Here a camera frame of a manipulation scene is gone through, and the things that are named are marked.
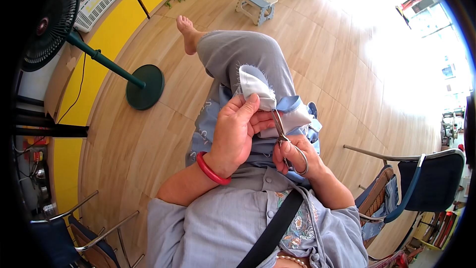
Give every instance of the gray pants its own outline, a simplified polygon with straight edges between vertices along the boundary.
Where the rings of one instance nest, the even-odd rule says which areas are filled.
[[[288,64],[278,43],[272,37],[252,31],[216,30],[204,35],[197,44],[200,61],[215,80],[208,98],[217,93],[219,84],[235,93],[238,68],[248,64],[259,68],[276,94],[276,100],[295,96]]]

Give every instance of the scissors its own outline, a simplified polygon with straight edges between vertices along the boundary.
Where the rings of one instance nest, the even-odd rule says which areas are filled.
[[[276,109],[271,109],[271,115],[273,115],[273,120],[276,126],[277,135],[278,135],[277,143],[279,144],[279,147],[281,147],[281,145],[283,144],[283,141],[289,142],[291,144],[291,141],[284,134],[283,122],[281,121],[281,116],[279,115],[279,112]],[[291,162],[289,162],[286,158],[284,158],[284,163],[286,164],[286,166],[288,166],[288,169],[294,170],[299,175],[304,175],[309,170],[309,164],[307,162],[307,158],[304,155],[304,152],[302,152],[296,145],[294,145],[294,147],[296,147],[296,149],[299,151],[299,153],[301,153],[302,157],[304,158],[304,162],[306,163],[306,169],[303,172],[296,171],[296,169],[293,168]]]

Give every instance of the power cord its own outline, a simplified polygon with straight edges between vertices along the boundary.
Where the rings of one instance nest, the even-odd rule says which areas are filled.
[[[84,39],[83,39],[83,36],[81,35],[81,33],[79,33],[79,31],[76,29],[76,28],[73,28],[73,30],[75,32],[78,33],[78,35],[80,36],[81,40],[84,42]],[[78,99],[80,98],[80,94],[81,94],[81,88],[83,86],[83,81],[84,81],[84,67],[86,65],[86,53],[84,53],[84,61],[83,61],[83,73],[82,73],[82,76],[81,76],[81,84],[80,84],[80,90],[78,92],[78,96],[76,97],[76,100],[74,101],[74,103],[69,106],[68,110],[66,110],[66,112],[63,114],[63,116],[61,116],[61,118],[58,120],[58,123],[59,124],[61,122],[61,120],[64,118],[64,116],[66,114],[68,114],[69,110],[71,110],[71,108],[77,103]],[[35,146],[39,141],[43,140],[44,138],[46,138],[46,136],[44,135],[43,137],[41,137],[39,140],[35,141],[33,144],[31,144],[30,146],[28,146],[25,150],[21,151],[19,154],[17,154],[17,157],[25,154],[26,152],[28,152],[30,150],[30,148],[32,148],[33,146]]]

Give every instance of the black strap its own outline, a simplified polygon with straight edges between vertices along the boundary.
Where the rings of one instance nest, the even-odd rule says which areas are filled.
[[[295,189],[288,194],[263,234],[237,268],[256,268],[269,257],[294,219],[303,199]]]

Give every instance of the white basket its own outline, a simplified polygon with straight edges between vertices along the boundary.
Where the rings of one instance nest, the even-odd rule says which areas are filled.
[[[74,27],[82,32],[89,32],[106,9],[116,0],[84,0],[80,4]]]

